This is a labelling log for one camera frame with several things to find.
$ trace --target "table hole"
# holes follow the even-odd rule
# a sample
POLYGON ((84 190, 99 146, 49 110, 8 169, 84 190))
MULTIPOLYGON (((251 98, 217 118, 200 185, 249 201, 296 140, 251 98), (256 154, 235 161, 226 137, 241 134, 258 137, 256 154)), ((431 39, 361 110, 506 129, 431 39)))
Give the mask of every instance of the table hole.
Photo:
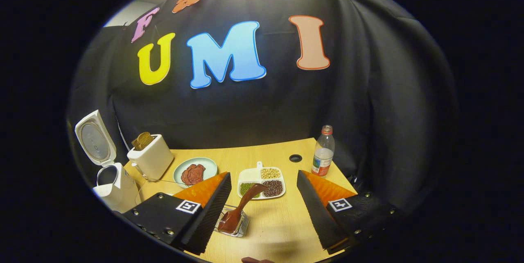
POLYGON ((298 154, 293 154, 289 157, 289 160, 294 162, 294 163, 298 163, 302 160, 302 157, 298 154))

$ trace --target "letter m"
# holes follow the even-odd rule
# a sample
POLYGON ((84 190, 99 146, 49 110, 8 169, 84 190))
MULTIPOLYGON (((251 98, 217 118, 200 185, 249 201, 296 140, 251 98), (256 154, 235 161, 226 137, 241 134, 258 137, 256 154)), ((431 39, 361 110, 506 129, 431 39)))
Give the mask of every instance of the letter m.
POLYGON ((193 53, 193 80, 191 88, 204 88, 211 84, 206 74, 206 65, 218 82, 223 82, 228 64, 233 58, 230 78, 234 81, 255 80, 266 75, 266 69, 258 62, 255 43, 256 21, 246 21, 231 27, 223 45, 220 47, 208 34, 196 35, 187 41, 193 53))

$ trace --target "water bottle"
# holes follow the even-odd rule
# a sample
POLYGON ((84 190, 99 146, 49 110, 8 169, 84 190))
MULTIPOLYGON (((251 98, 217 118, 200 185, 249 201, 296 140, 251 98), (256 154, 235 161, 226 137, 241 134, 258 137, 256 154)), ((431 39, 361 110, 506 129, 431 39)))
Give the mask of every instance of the water bottle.
POLYGON ((328 173, 331 160, 335 153, 335 139, 333 138, 333 127, 325 125, 322 134, 315 144, 315 156, 313 157, 313 168, 311 173, 325 176, 328 173))

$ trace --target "small glass dish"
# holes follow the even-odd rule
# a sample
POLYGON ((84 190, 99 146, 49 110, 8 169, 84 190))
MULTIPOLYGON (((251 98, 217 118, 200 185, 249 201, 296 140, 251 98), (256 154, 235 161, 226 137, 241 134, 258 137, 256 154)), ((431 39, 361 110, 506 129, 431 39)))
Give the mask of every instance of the small glass dish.
POLYGON ((238 222, 238 225, 236 226, 235 231, 232 234, 224 233, 224 232, 219 231, 217 229, 219 227, 219 222, 222 219, 222 217, 224 216, 224 214, 227 211, 232 211, 235 208, 236 207, 234 207, 234 206, 224 205, 224 208, 222 209, 222 211, 220 213, 219 219, 217 220, 217 223, 215 224, 215 231, 216 232, 219 232, 219 233, 222 233, 222 234, 225 234, 225 235, 229 235, 229 236, 234 236, 234 237, 242 237, 242 236, 247 234, 247 225, 249 224, 249 217, 246 215, 246 213, 244 213, 244 211, 242 211, 241 217, 240 217, 240 222, 238 222))

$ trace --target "table surface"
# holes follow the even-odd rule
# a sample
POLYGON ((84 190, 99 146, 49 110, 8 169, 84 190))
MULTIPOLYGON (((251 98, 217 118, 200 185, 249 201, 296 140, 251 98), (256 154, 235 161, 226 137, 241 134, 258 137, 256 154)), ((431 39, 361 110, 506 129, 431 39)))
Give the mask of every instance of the table surface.
MULTIPOLYGON (((174 154, 174 160, 161 178, 161 180, 170 181, 170 183, 148 182, 144 185, 146 180, 138 173, 136 168, 131 166, 131 162, 128 162, 125 168, 135 179, 139 189, 142 188, 142 193, 148 189, 151 192, 147 194, 148 196, 159 191, 166 193, 172 191, 170 193, 174 194, 183 190, 183 188, 172 183, 173 173, 177 166, 193 157, 208 157, 217 164, 218 173, 225 171, 231 173, 232 189, 226 204, 237 206, 241 199, 236 190, 238 174, 242 170, 256 168, 258 161, 261 161, 264 167, 278 167, 282 171, 286 183, 286 192, 278 198, 251 200, 244 207, 244 212, 251 219, 246 236, 231 237, 214 231, 205 253, 200 256, 187 253, 214 263, 240 263, 243 257, 252 257, 258 260, 268 259, 275 263, 317 262, 335 256, 340 252, 329 255, 326 250, 322 249, 302 195, 296 188, 298 170, 311 171, 315 143, 314 138, 307 138, 252 147, 171 150, 174 154), (292 154, 299 154, 303 159, 294 163, 289 160, 292 154)), ((325 178, 356 193, 356 190, 333 162, 325 178)))

